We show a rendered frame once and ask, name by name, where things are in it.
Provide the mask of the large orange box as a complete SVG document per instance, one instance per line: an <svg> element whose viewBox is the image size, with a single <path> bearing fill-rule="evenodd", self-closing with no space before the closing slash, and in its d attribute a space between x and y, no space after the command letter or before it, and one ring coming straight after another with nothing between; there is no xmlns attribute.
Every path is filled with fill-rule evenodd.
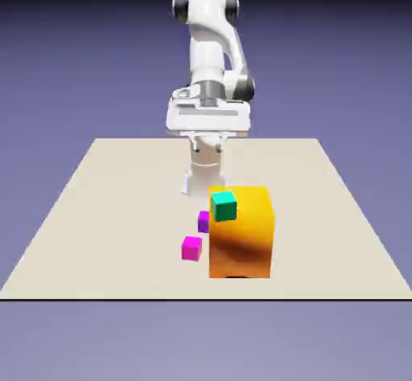
<svg viewBox="0 0 412 381"><path fill-rule="evenodd" d="M209 194L230 191L237 201L235 220L216 221L209 201L209 276L269 278L275 216L265 186L211 186Z"/></svg>

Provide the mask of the small teal cube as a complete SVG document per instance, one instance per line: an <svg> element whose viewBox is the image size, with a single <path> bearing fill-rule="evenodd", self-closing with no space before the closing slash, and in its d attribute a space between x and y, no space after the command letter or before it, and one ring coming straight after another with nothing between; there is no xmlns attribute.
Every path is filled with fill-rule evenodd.
<svg viewBox="0 0 412 381"><path fill-rule="evenodd" d="M237 199L230 190L211 194L211 212L216 222L232 221L237 218Z"/></svg>

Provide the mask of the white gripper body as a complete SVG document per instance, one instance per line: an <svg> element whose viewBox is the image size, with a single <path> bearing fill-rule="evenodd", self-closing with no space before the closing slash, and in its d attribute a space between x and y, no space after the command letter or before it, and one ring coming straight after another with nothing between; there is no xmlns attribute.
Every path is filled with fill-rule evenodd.
<svg viewBox="0 0 412 381"><path fill-rule="evenodd" d="M250 104L238 100L216 100L204 107L199 98L170 99L166 115L169 133L248 133L251 127Z"/></svg>

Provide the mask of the small magenta cube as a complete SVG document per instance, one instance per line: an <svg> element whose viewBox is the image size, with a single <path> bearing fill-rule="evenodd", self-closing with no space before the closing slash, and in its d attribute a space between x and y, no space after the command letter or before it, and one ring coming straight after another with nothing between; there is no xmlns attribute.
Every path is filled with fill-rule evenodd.
<svg viewBox="0 0 412 381"><path fill-rule="evenodd" d="M198 262L202 253L203 240L199 236L185 236L181 244L183 260Z"/></svg>

